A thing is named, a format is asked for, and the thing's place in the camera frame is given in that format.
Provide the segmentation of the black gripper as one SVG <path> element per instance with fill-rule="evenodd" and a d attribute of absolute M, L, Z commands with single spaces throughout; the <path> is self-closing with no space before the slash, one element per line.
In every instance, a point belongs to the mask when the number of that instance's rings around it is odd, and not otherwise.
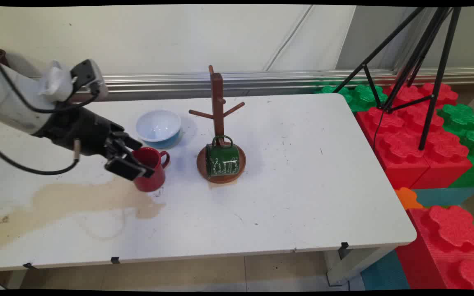
<path fill-rule="evenodd" d="M 122 126 L 86 108 L 51 114 L 34 136 L 45 137 L 69 150 L 74 149 L 75 140 L 80 140 L 81 154 L 105 157 L 104 169 L 126 180 L 149 178 L 155 172 L 137 160 L 130 150 L 139 150 L 143 143 L 130 137 Z"/>

